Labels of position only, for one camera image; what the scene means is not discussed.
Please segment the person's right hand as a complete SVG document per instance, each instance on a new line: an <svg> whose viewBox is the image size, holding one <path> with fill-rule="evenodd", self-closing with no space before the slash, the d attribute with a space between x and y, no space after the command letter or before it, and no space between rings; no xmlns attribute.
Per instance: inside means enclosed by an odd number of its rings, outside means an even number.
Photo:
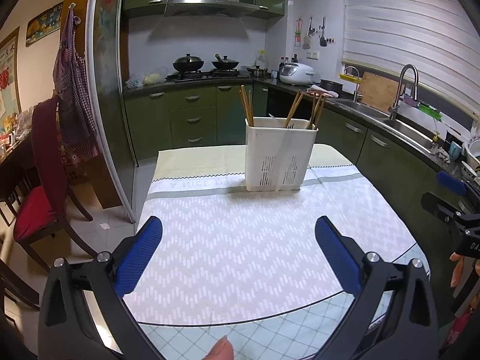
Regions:
<svg viewBox="0 0 480 360"><path fill-rule="evenodd" d="M461 281L461 277L466 270L468 264L465 261L465 256L458 253L452 253L450 256L450 261L456 263L456 266L452 272L450 286L456 288ZM475 265L473 266L477 276L480 276L480 261L477 259Z"/></svg>

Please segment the person's left hand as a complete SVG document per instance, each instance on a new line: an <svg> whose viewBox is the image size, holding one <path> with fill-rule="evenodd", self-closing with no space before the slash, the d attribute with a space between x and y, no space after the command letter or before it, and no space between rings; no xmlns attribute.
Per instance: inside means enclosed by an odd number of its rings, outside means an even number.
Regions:
<svg viewBox="0 0 480 360"><path fill-rule="evenodd" d="M204 360L233 360L234 352L233 345L228 340L227 336L223 336L211 348Z"/></svg>

